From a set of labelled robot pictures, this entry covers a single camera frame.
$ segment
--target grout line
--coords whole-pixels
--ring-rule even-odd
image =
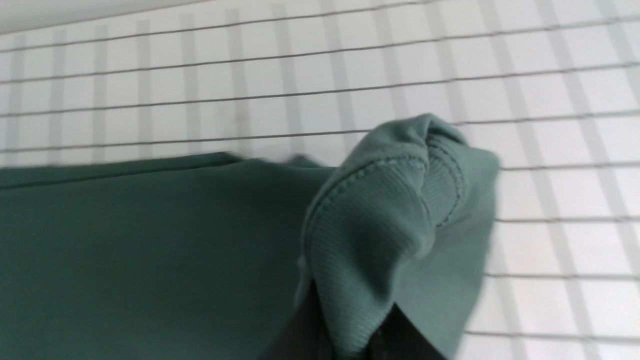
[[[153,36],[153,35],[163,35],[163,34],[171,34],[171,33],[183,33],[183,32],[188,32],[188,31],[198,31],[198,30],[207,30],[207,29],[220,29],[220,28],[238,27],[238,26],[242,26],[242,25],[256,24],[256,23],[260,23],[260,22],[274,22],[274,21],[286,21],[286,20],[298,20],[298,19],[311,19],[311,18],[317,18],[317,17],[327,18],[327,17],[335,17],[336,15],[347,14],[347,13],[370,12],[370,11],[375,11],[375,10],[379,10],[379,9],[382,9],[382,8],[399,8],[399,7],[404,7],[404,6],[415,6],[415,5],[431,4],[431,3],[437,4],[437,2],[433,2],[433,1],[406,1],[406,2],[402,2],[402,3],[396,3],[396,4],[384,4],[384,5],[382,5],[382,6],[378,7],[378,8],[370,7],[370,8],[361,8],[361,9],[354,9],[354,10],[324,12],[324,13],[318,13],[318,14],[313,14],[313,15],[299,15],[299,16],[293,16],[293,17],[282,17],[282,18],[276,18],[276,19],[260,19],[260,20],[251,20],[251,21],[242,21],[242,22],[241,21],[228,22],[226,24],[212,25],[212,26],[202,26],[202,27],[191,28],[191,29],[155,31],[155,32],[152,32],[152,33],[147,33],[145,35]],[[588,28],[588,27],[592,27],[592,26],[606,25],[606,24],[610,24],[612,22],[635,22],[635,21],[639,21],[639,20],[640,20],[640,16],[631,15],[631,16],[624,16],[624,17],[614,17],[614,18],[608,19],[607,21],[584,21],[584,22],[577,22],[575,24],[567,24],[567,25],[540,26],[540,27],[535,27],[535,28],[500,31],[500,32],[496,32],[496,33],[460,35],[460,36],[455,36],[455,37],[448,37],[447,39],[462,39],[462,38],[477,38],[477,37],[494,36],[494,35],[522,34],[522,33],[532,33],[532,32],[536,32],[536,31],[557,30],[557,29]],[[55,44],[55,45],[54,44],[33,45],[33,46],[24,46],[23,45],[23,46],[15,46],[13,49],[2,49],[2,50],[0,50],[0,53],[10,53],[10,52],[13,52],[13,51],[23,51],[23,50],[30,50],[30,49],[41,49],[41,48],[45,48],[45,47],[54,47],[54,46],[63,46],[63,45],[77,45],[77,44],[87,44],[87,43],[92,43],[92,42],[106,42],[106,41],[110,41],[110,40],[121,40],[121,39],[125,39],[125,38],[134,38],[134,37],[138,37],[138,36],[142,36],[142,35],[133,34],[133,35],[124,35],[124,36],[120,36],[120,37],[111,37],[111,38],[105,37],[105,38],[100,38],[100,39],[79,40],[79,41],[73,41],[73,42],[67,42],[67,43],[64,43],[64,44]]]
[[[285,17],[287,15],[287,9],[284,4],[273,4],[272,11],[275,17]],[[289,33],[289,24],[282,21],[276,22],[274,23],[274,31],[278,54],[291,53],[291,34]],[[293,63],[294,61],[292,58],[280,58],[278,60],[280,73],[282,75],[282,88],[285,93],[298,92],[298,84],[296,82]],[[287,117],[287,130],[289,130],[290,133],[301,133],[303,130],[300,99],[297,97],[286,97],[284,101],[286,109],[285,116]],[[301,138],[291,138],[289,147],[293,153],[301,154],[305,151],[305,142]]]
[[[500,29],[500,20],[498,13],[495,9],[495,3],[492,0],[487,0],[479,3],[481,16],[486,26],[490,31],[499,31]],[[490,38],[492,51],[495,55],[495,59],[497,62],[498,70],[500,72],[510,73],[514,72],[513,62],[511,59],[511,54],[509,52],[509,48],[506,43],[505,37],[491,37]],[[528,116],[527,108],[524,103],[524,97],[522,95],[522,89],[520,88],[520,83],[516,78],[506,78],[502,80],[502,84],[506,87],[507,101],[509,107],[511,108],[511,113],[515,117],[525,118]],[[523,127],[529,126],[526,122],[520,122],[515,124],[518,129],[518,133],[521,137],[523,137]],[[530,156],[530,152],[527,151],[528,148],[523,145],[525,153],[527,157]],[[502,277],[499,278],[501,284],[501,296],[503,306],[504,303],[510,303],[513,305],[506,306],[504,308],[505,318],[507,323],[512,322],[514,326],[511,326],[509,332],[521,332],[522,326],[519,321],[519,313],[517,300],[515,298],[515,292],[513,287],[511,286],[511,281],[508,278]],[[511,351],[513,353],[514,359],[528,359],[529,354],[524,345],[524,342],[521,338],[511,338]]]
[[[25,34],[15,35],[13,44],[20,46],[26,43]],[[24,73],[24,51],[17,51],[11,55],[11,78],[21,78]],[[11,84],[9,87],[9,112],[20,113],[22,106],[22,84]],[[4,144],[7,148],[18,147],[20,145],[20,115],[8,117],[6,121],[6,134],[4,134]],[[8,154],[5,156],[4,164],[14,166],[17,164],[17,155]]]
[[[614,17],[616,15],[616,9],[611,0],[598,0],[596,4],[603,16]],[[636,60],[633,48],[621,24],[613,23],[608,25],[607,34],[619,59]],[[640,106],[640,72],[633,69],[626,69],[625,75],[629,80],[634,97],[636,98],[636,103]],[[602,138],[599,136],[595,122],[590,120],[585,125],[585,130],[590,131],[592,134],[591,141],[593,142],[593,151],[595,152],[597,160],[609,161],[606,147]],[[621,216],[629,215],[614,170],[611,168],[599,168],[597,171],[603,183],[605,196],[614,214]],[[630,224],[618,223],[616,224],[616,230],[632,271],[637,276],[640,276],[640,241],[638,241],[638,235]]]
[[[98,25],[95,27],[95,37],[107,37],[107,26]],[[96,42],[94,49],[93,66],[97,71],[107,69],[107,43]],[[97,111],[92,112],[93,144],[104,144],[106,142],[106,111],[101,111],[100,107],[107,105],[107,84],[106,76],[96,76],[93,84],[93,105]],[[93,148],[92,163],[102,163],[105,161],[105,150],[102,147]]]
[[[144,70],[165,70],[165,69],[178,69],[183,67],[197,67],[202,65],[219,65],[226,63],[238,63],[238,62],[249,62],[249,61],[261,61],[261,60],[277,60],[282,58],[297,58],[303,56],[315,56],[315,55],[323,55],[323,54],[335,54],[335,53],[346,53],[350,51],[366,51],[366,50],[375,50],[375,49],[393,49],[396,47],[408,46],[408,45],[417,45],[424,44],[429,42],[434,42],[436,44],[440,42],[446,42],[444,38],[438,39],[427,39],[427,40],[414,40],[409,42],[396,42],[387,45],[374,45],[374,46],[364,46],[364,47],[349,47],[349,48],[338,48],[334,50],[327,51],[314,51],[311,53],[298,53],[298,54],[279,54],[274,56],[261,56],[256,58],[232,58],[228,60],[215,60],[215,61],[202,61],[195,62],[195,60],[189,63],[177,64],[177,65],[163,65],[163,66],[155,66],[155,67],[138,67],[133,69],[123,69],[123,70],[104,70],[100,72],[87,72],[80,74],[68,74],[68,75],[59,75],[59,76],[43,76],[39,78],[22,78],[19,79],[9,79],[0,81],[0,85],[12,84],[12,83],[28,83],[32,81],[46,81],[46,80],[54,80],[54,79],[67,79],[67,78],[81,78],[85,76],[97,76],[97,75],[111,75],[111,74],[122,74],[126,72],[136,72],[136,71],[144,71]],[[478,76],[471,78],[460,78],[460,79],[491,79],[495,77],[513,77],[513,76],[535,76],[535,75],[547,75],[547,74],[558,74],[564,72],[575,72],[575,71],[589,71],[589,70],[607,70],[607,69],[617,69],[617,68],[636,68],[640,65],[640,61],[638,60],[629,60],[626,62],[622,62],[619,64],[608,64],[608,65],[595,65],[590,67],[581,67],[581,68],[573,68],[567,67],[559,70],[538,70],[531,72],[510,72],[507,74],[499,74],[499,75],[489,75],[489,76]],[[456,79],[450,79],[445,81],[439,81],[439,83],[444,83],[446,81],[452,81]]]
[[[375,6],[382,4],[382,0],[372,0]],[[378,41],[382,44],[393,42],[391,33],[391,20],[386,8],[380,8],[373,13]],[[387,83],[400,84],[400,64],[398,63],[397,47],[385,46],[381,48],[382,61],[384,65],[385,78]],[[390,88],[391,105],[394,119],[404,119],[409,116],[409,108],[406,103],[404,88]]]
[[[239,21],[240,11],[238,9],[225,10],[225,20],[227,23],[233,23]],[[228,46],[229,55],[232,59],[241,59],[243,57],[243,41],[242,41],[242,28],[232,27],[227,31],[228,34]],[[231,78],[233,81],[233,94],[236,99],[240,101],[234,101],[234,116],[236,124],[236,136],[248,138],[251,133],[251,119],[249,119],[249,104],[248,99],[258,99],[258,97],[250,97],[247,95],[247,79],[246,72],[244,70],[244,63],[236,62],[231,64]],[[250,142],[239,142],[238,151],[247,157],[251,157],[253,154],[252,145]]]
[[[234,44],[232,47],[237,47],[241,44]],[[335,63],[338,63],[338,61],[332,61],[332,65],[334,65]],[[335,90],[323,90],[323,91],[316,91],[316,92],[299,92],[299,93],[294,93],[294,94],[288,94],[288,93],[282,93],[282,94],[271,94],[271,95],[254,95],[254,96],[248,96],[246,94],[246,84],[244,85],[244,91],[239,91],[238,94],[234,94],[234,97],[229,97],[229,98],[219,98],[219,99],[203,99],[203,100],[188,100],[188,101],[172,101],[172,102],[156,102],[156,103],[145,103],[145,104],[131,104],[131,105],[119,105],[119,106],[98,106],[98,107],[93,107],[93,108],[72,108],[72,109],[63,109],[63,110],[59,110],[59,111],[32,111],[32,112],[25,112],[25,113],[13,113],[13,112],[9,112],[6,114],[0,114],[0,117],[14,117],[14,116],[26,116],[26,115],[43,115],[43,114],[49,114],[49,113],[54,113],[54,112],[72,112],[72,111],[92,111],[92,110],[109,110],[109,109],[122,109],[122,108],[139,108],[139,107],[144,107],[144,106],[159,106],[159,105],[176,105],[176,104],[193,104],[193,103],[197,103],[197,102],[220,102],[220,101],[240,101],[240,100],[251,100],[251,99],[265,99],[265,98],[272,98],[272,97],[291,97],[291,96],[303,96],[303,95],[317,95],[317,94],[341,94],[341,93],[345,93],[345,92],[354,92],[354,91],[364,91],[364,90],[379,90],[379,89],[386,89],[386,88],[398,88],[398,87],[403,87],[403,86],[419,86],[419,85],[435,85],[435,84],[448,84],[448,85],[455,85],[455,82],[458,81],[477,81],[477,80],[486,80],[486,79],[505,79],[505,78],[514,78],[514,77],[520,77],[520,76],[537,76],[537,75],[547,75],[547,74],[572,74],[574,72],[583,72],[583,71],[596,71],[596,70],[603,70],[603,69],[618,69],[620,67],[638,67],[640,69],[640,61],[639,62],[635,62],[635,63],[631,63],[631,64],[622,64],[622,65],[604,65],[604,66],[596,66],[596,67],[584,67],[584,68],[572,68],[569,70],[544,70],[544,71],[534,71],[534,72],[523,72],[523,73],[518,73],[518,74],[503,74],[503,75],[487,75],[487,76],[470,76],[470,77],[463,77],[463,78],[450,78],[450,79],[444,79],[444,80],[434,80],[434,81],[419,81],[419,82],[415,82],[415,83],[400,83],[400,84],[390,84],[390,85],[380,85],[380,86],[368,86],[368,87],[363,87],[363,88],[348,88],[346,87],[347,85],[345,84],[346,82],[346,70],[339,69],[340,65],[338,65],[338,70],[335,70],[334,68],[334,78],[337,84],[337,88]],[[232,70],[236,69],[236,71],[239,71],[238,69],[244,69],[244,66],[242,63],[232,63]],[[453,106],[452,105],[452,110],[456,110],[459,109],[459,106]],[[612,113],[621,113],[623,111],[615,111]],[[636,113],[640,113],[640,110],[637,111],[626,111],[627,113],[631,114],[631,115],[635,115]],[[591,115],[591,113],[589,112],[585,112],[585,113],[581,113],[581,115],[563,115],[564,118],[566,119],[574,119],[575,117],[589,117]],[[458,115],[454,115],[454,118],[462,118],[463,115],[462,114],[458,114]],[[353,123],[353,116],[351,117],[351,120],[345,120],[346,122],[350,122]],[[461,124],[461,123],[465,123],[465,121],[456,121],[454,122],[454,124]],[[473,124],[479,124],[481,122],[469,122],[469,123],[473,123]]]
[[[194,26],[192,13],[180,16],[180,26],[182,29],[190,29]],[[180,34],[182,45],[182,61],[193,63],[196,61],[196,45],[193,32],[185,31]],[[198,99],[198,89],[200,83],[198,79],[198,69],[195,67],[184,67],[184,93],[186,100],[194,101]],[[186,105],[187,138],[190,140],[202,137],[202,112],[200,104],[193,103]],[[188,152],[198,154],[202,152],[202,143],[189,142]]]
[[[623,337],[623,336],[580,336],[565,334],[523,334],[521,332],[490,332],[490,331],[465,331],[465,334],[476,336],[496,336],[496,337],[516,337],[540,340],[565,340],[565,341],[581,341],[583,343],[592,343],[594,341],[606,341],[612,343],[624,343],[636,345],[640,343],[640,337]]]
[[[67,39],[67,30],[59,29],[54,31],[53,39],[56,43],[65,42]],[[65,46],[54,47],[52,57],[52,73],[54,75],[64,74],[67,48]],[[49,100],[51,102],[51,110],[60,110],[64,108],[65,80],[58,79],[52,81],[51,96]],[[62,125],[62,114],[52,113],[49,115],[49,146],[59,147],[62,145]],[[48,151],[47,162],[50,164],[60,163],[60,151]]]
[[[334,11],[336,0],[324,0],[320,2],[320,6],[323,10]],[[328,90],[318,93],[335,93],[336,101],[338,103],[338,116],[340,117],[340,129],[351,130],[356,128],[355,114],[353,111],[353,103],[351,100],[351,94],[348,93],[349,83],[347,79],[346,62],[344,59],[344,53],[340,51],[342,49],[342,42],[340,40],[340,28],[338,26],[338,18],[324,17],[324,35],[326,36],[327,45],[329,48],[338,49],[337,52],[329,54],[329,61],[331,63],[333,85],[336,90]],[[353,135],[344,135],[342,137],[344,142],[344,148],[353,149],[358,143],[357,137]]]
[[[138,34],[146,34],[150,31],[149,20],[138,20],[136,22]],[[151,43],[148,36],[136,38],[138,48],[138,65],[141,68],[151,66]],[[151,85],[151,72],[138,72],[138,104],[150,103],[153,101],[153,88]],[[140,142],[149,142],[152,137],[152,114],[151,108],[138,108],[138,139]],[[138,155],[141,159],[153,157],[151,146],[144,145],[138,147]]]

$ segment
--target dark object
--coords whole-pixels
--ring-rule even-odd
[[[367,360],[445,360],[420,332],[393,306],[367,346]],[[259,360],[333,360],[332,349],[315,284],[293,320]]]

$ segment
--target tile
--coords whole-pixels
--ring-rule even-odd
[[[231,59],[226,28],[197,30],[193,37],[198,63]]]
[[[336,1],[335,11],[367,9],[371,7],[371,0]]]
[[[497,189],[499,218],[544,218],[531,172],[503,172]]]
[[[20,112],[47,111],[51,109],[51,81],[28,81],[22,83]]]
[[[503,336],[464,335],[456,360],[516,360],[509,342]]]
[[[162,105],[151,108],[153,141],[187,139],[186,106]]]
[[[29,49],[24,51],[24,68],[22,76],[25,79],[48,78],[53,75],[53,48]]]
[[[387,14],[391,27],[391,37],[394,43],[433,38],[424,5],[387,8]]]
[[[287,16],[307,16],[322,13],[320,2],[313,1],[297,1],[287,4]]]
[[[604,26],[563,30],[576,67],[619,63],[616,50]]]
[[[593,21],[601,18],[594,0],[553,0],[560,24]]]
[[[499,281],[500,279],[484,279],[476,308],[467,324],[467,331],[508,331],[498,291]]]
[[[469,125],[473,147],[489,150],[503,167],[525,167],[529,164],[516,124]]]
[[[525,334],[577,334],[564,281],[511,279]]]
[[[379,45],[372,12],[344,13],[337,17],[343,49]]]
[[[19,167],[41,167],[48,163],[48,151],[24,151],[16,155],[16,165]]]
[[[196,72],[199,99],[228,99],[234,96],[230,64],[201,65],[196,67]]]
[[[494,4],[503,30],[540,28],[544,25],[535,0],[494,0]]]
[[[488,37],[451,40],[449,43],[458,77],[471,78],[500,72]]]
[[[501,79],[460,81],[469,121],[505,120],[513,118]]]
[[[104,149],[104,159],[108,163],[140,160],[140,147],[137,145],[109,146]]]
[[[159,69],[149,71],[151,77],[151,102],[185,101],[184,69]]]
[[[137,142],[140,139],[138,109],[107,110],[105,119],[105,143]]]
[[[276,31],[272,22],[258,22],[240,27],[242,34],[243,56],[262,58],[278,55]]]
[[[553,170],[548,174],[561,217],[611,216],[595,170]]]
[[[558,69],[558,63],[546,33],[506,35],[505,40],[516,72]]]
[[[587,360],[579,341],[524,339],[528,359]]]
[[[138,104],[138,74],[121,72],[105,76],[107,106]]]
[[[432,113],[444,121],[454,121],[445,85],[405,86],[404,98],[410,116]]]
[[[254,155],[269,161],[283,162],[291,159],[291,138],[252,139],[251,147]]]
[[[372,129],[396,117],[388,89],[355,91],[349,95],[357,129]]]
[[[239,10],[240,21],[254,21],[273,18],[273,12],[271,11],[271,8],[259,3],[251,4],[251,6],[248,6],[246,4]]]
[[[249,96],[284,93],[278,60],[248,61],[244,63],[244,71]]]
[[[640,293],[633,281],[580,281],[593,335],[640,335]]]
[[[27,46],[39,46],[39,45],[51,45],[53,41],[53,29],[44,28],[37,30],[26,31],[26,45]]]
[[[635,360],[640,358],[640,346],[637,344],[598,343],[597,350],[601,360]]]
[[[91,145],[93,143],[92,114],[91,111],[62,114],[60,126],[62,146]]]
[[[640,14],[640,4],[636,0],[613,0],[613,3],[620,16]]]
[[[331,62],[327,54],[293,58],[293,72],[298,92],[335,89]]]
[[[179,156],[187,156],[189,154],[188,144],[184,142],[155,143],[151,145],[151,153],[154,158],[176,158]]]
[[[521,76],[518,81],[530,116],[549,117],[574,112],[562,75]]]
[[[63,165],[89,165],[93,163],[93,149],[63,149],[60,151]]]
[[[632,274],[614,224],[564,224],[564,233],[578,274]]]
[[[546,224],[497,224],[509,274],[560,274],[556,251]]]
[[[322,18],[288,20],[291,52],[314,53],[329,50]]]
[[[6,149],[6,134],[7,134],[7,128],[6,128],[6,123],[7,123],[8,119],[6,117],[0,117],[0,149]]]
[[[593,162],[578,120],[540,121],[532,126],[545,165]]]
[[[95,43],[65,46],[65,74],[90,74],[95,72]]]
[[[150,66],[161,67],[180,65],[182,58],[182,34],[160,34],[148,38],[150,52]]]
[[[640,168],[615,168],[614,173],[629,215],[640,215]]]
[[[96,25],[94,22],[77,22],[67,26],[67,42],[85,41],[96,39]]]
[[[233,138],[237,136],[239,136],[238,123],[232,101],[200,104],[200,138]]]
[[[11,80],[12,53],[0,53],[0,81]]]
[[[19,119],[18,148],[49,146],[49,116],[23,116]]]
[[[93,107],[93,79],[93,76],[64,79],[63,108],[81,109]]]
[[[249,123],[252,136],[288,134],[284,99],[273,97],[249,100]]]
[[[640,59],[640,22],[628,22],[622,24],[622,28],[627,34],[627,40],[636,54],[636,59]]]
[[[305,133],[339,131],[340,112],[335,94],[298,96],[300,119]]]
[[[344,53],[350,88],[387,85],[382,51],[379,49]]]
[[[109,37],[126,37],[137,34],[137,22],[126,17],[114,17],[109,21]]]
[[[623,70],[599,70],[579,73],[591,111],[635,110],[638,103]]]
[[[0,84],[0,114],[9,112],[9,89],[10,85]]]
[[[447,36],[486,33],[482,11],[477,0],[438,3]]]
[[[597,119],[596,126],[611,161],[640,160],[640,117]]]
[[[305,136],[304,142],[305,153],[312,161],[321,165],[339,166],[347,156],[343,135]]]
[[[138,45],[135,38],[107,41],[107,71],[138,68]]]
[[[435,45],[412,44],[395,47],[402,83],[443,79]]]

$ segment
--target folded garment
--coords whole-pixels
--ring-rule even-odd
[[[396,305],[452,358],[498,168],[423,115],[338,169],[217,153],[2,170],[0,357],[256,359],[314,281],[338,357]]]

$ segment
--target ribbed knit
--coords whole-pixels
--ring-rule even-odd
[[[406,303],[409,318],[420,319],[416,326],[439,351],[453,355],[479,292],[498,169],[494,155],[423,115],[371,131],[324,184],[303,228],[310,272],[303,276],[317,284],[339,356],[360,357],[396,302]],[[451,252],[452,244],[439,241],[474,251]],[[432,273],[450,270],[457,278],[429,281],[429,264],[438,257],[450,261]],[[465,265],[456,268],[461,260]],[[407,282],[415,284],[409,291]],[[457,299],[433,302],[434,293]],[[446,316],[424,317],[430,309]],[[434,338],[430,329],[444,336]]]

